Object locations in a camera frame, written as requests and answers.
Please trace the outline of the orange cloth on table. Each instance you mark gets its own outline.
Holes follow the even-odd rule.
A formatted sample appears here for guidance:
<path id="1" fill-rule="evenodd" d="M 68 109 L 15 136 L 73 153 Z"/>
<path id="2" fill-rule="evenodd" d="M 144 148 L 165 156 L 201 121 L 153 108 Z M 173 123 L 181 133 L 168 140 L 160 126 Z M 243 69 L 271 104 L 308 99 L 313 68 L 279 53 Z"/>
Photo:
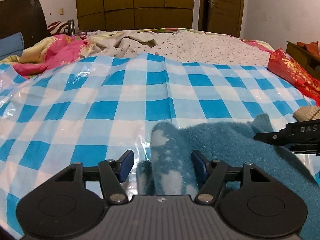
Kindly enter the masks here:
<path id="1" fill-rule="evenodd" d="M 305 49 L 309 53 L 319 56 L 319 42 L 311 42 L 311 43 L 303 43 L 297 42 L 296 45 L 300 46 L 301 48 Z"/>

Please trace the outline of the blue checkered plastic sheet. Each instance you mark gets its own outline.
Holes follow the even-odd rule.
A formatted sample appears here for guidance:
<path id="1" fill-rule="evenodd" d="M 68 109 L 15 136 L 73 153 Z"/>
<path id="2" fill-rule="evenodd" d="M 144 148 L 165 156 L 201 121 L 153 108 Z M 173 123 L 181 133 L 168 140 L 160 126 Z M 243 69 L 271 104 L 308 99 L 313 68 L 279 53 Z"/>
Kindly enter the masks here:
<path id="1" fill-rule="evenodd" d="M 315 102 L 266 66 L 181 63 L 143 53 L 91 56 L 25 79 L 1 64 L 1 226 L 22 235 L 21 198 L 73 162 L 97 165 L 128 149 L 148 160 L 152 127 L 247 122 L 275 129 Z"/>

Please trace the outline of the brown wooden door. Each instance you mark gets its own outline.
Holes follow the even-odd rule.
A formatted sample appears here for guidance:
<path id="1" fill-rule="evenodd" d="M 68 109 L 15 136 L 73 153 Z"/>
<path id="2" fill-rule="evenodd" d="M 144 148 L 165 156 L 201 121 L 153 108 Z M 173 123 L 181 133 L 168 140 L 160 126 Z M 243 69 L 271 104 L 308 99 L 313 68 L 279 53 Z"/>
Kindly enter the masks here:
<path id="1" fill-rule="evenodd" d="M 244 0 L 200 0 L 201 31 L 240 36 Z"/>

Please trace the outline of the beige striped knitted sweater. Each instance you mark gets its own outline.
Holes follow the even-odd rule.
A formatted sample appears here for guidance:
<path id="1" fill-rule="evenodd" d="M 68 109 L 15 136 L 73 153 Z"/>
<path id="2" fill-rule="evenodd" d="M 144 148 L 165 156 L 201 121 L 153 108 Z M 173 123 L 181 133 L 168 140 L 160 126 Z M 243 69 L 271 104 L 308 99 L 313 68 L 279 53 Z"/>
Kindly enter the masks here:
<path id="1" fill-rule="evenodd" d="M 293 113 L 293 117 L 298 122 L 319 120 L 320 119 L 320 107 L 318 107 L 318 106 L 302 106 Z"/>

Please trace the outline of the metal thermos cup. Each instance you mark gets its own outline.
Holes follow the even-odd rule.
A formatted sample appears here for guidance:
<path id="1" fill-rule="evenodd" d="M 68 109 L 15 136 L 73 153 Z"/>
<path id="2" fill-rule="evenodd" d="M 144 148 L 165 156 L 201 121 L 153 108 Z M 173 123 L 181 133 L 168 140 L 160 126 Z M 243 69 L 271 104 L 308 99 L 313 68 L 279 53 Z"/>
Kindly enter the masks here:
<path id="1" fill-rule="evenodd" d="M 68 25 L 68 34 L 69 36 L 73 36 L 75 34 L 75 26 L 74 26 L 74 20 L 68 20 L 67 21 L 67 25 Z"/>

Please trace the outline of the red white striped cloth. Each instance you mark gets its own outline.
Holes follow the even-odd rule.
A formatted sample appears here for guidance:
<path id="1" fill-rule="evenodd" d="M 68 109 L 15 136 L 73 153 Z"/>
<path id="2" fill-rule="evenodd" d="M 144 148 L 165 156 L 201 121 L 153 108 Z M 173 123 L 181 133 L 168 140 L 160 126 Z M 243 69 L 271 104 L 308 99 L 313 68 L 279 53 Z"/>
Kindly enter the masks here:
<path id="1" fill-rule="evenodd" d="M 68 22 L 56 21 L 51 23 L 47 27 L 48 31 L 52 36 L 59 35 L 59 34 L 67 34 L 68 30 Z"/>

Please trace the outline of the brown wooden wardrobe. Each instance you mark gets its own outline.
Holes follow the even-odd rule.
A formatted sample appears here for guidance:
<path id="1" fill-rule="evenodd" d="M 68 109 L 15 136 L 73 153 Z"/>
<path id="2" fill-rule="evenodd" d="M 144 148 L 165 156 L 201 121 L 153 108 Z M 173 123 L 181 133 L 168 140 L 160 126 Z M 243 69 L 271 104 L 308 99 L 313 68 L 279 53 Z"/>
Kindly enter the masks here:
<path id="1" fill-rule="evenodd" d="M 194 0 L 76 0 L 81 30 L 191 28 Z"/>

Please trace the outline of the dark wooden side table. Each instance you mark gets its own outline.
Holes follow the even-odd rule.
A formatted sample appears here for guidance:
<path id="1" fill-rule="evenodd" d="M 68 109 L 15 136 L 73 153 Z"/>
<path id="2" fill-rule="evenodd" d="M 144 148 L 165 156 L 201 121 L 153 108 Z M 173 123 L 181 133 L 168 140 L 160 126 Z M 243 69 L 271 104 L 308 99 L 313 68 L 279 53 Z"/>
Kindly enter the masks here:
<path id="1" fill-rule="evenodd" d="M 287 41 L 286 52 L 311 76 L 319 80 L 319 57 L 289 41 Z"/>

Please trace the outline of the pink floral quilt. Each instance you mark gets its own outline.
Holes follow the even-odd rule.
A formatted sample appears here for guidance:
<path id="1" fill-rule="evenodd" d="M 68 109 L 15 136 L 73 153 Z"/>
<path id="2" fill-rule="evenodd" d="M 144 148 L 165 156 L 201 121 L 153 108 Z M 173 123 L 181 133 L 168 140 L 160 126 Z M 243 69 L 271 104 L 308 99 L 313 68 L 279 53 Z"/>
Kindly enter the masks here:
<path id="1" fill-rule="evenodd" d="M 23 51 L 21 56 L 9 56 L 7 61 L 23 77 L 39 75 L 78 60 L 88 42 L 65 34 L 47 37 Z"/>

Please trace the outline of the red plastic bag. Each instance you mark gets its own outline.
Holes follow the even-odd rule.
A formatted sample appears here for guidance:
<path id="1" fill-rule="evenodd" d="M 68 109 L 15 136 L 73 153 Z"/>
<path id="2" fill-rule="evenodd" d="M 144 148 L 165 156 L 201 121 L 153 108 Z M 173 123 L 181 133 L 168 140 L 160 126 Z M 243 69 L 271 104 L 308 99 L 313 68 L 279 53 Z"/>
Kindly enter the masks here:
<path id="1" fill-rule="evenodd" d="M 319 80 L 312 77 L 299 63 L 281 48 L 271 53 L 267 69 L 296 87 L 319 106 Z"/>

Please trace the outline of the white floral bed sheet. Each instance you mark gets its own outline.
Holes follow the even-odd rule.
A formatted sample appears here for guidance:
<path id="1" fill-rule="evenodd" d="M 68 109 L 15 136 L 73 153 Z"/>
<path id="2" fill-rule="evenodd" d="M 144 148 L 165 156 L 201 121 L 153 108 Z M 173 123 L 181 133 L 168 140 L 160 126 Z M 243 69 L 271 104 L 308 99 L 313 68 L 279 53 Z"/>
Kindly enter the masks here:
<path id="1" fill-rule="evenodd" d="M 80 57 L 107 55 L 134 57 L 141 53 L 160 55 L 179 62 L 204 62 L 266 66 L 274 49 L 266 42 L 194 29 L 141 29 L 93 31 Z"/>

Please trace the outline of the teal knitted sweater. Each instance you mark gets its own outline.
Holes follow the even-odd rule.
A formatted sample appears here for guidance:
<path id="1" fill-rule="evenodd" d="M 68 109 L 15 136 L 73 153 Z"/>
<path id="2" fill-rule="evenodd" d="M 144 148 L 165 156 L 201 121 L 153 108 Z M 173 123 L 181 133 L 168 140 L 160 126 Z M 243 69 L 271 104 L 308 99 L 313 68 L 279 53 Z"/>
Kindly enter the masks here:
<path id="1" fill-rule="evenodd" d="M 208 160 L 221 160 L 231 166 L 252 162 L 304 200 L 308 217 L 300 235 L 302 239 L 319 239 L 319 185 L 293 153 L 253 138 L 257 133 L 272 131 L 267 114 L 259 114 L 247 123 L 214 122 L 183 129 L 160 122 L 151 131 L 151 160 L 137 166 L 138 192 L 195 197 L 199 186 L 191 161 L 194 150 Z"/>

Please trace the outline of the blue pillow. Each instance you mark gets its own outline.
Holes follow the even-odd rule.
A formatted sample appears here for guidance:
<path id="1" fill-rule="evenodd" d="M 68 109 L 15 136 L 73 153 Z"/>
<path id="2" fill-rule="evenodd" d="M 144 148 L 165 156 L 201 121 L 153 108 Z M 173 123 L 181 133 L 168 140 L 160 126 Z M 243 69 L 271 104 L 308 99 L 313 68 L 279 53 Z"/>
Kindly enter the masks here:
<path id="1" fill-rule="evenodd" d="M 21 56 L 23 51 L 24 40 L 21 32 L 0 39 L 0 60 L 12 55 Z"/>

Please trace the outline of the dark wooden headboard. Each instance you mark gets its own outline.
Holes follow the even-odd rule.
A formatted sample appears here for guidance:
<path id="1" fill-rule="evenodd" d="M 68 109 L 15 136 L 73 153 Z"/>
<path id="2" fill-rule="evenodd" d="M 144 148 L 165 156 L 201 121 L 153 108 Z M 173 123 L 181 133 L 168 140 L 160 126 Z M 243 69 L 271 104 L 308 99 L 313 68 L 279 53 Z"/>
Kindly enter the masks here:
<path id="1" fill-rule="evenodd" d="M 3 0 L 0 17 L 1 38 L 21 33 L 25 48 L 51 36 L 40 0 Z"/>

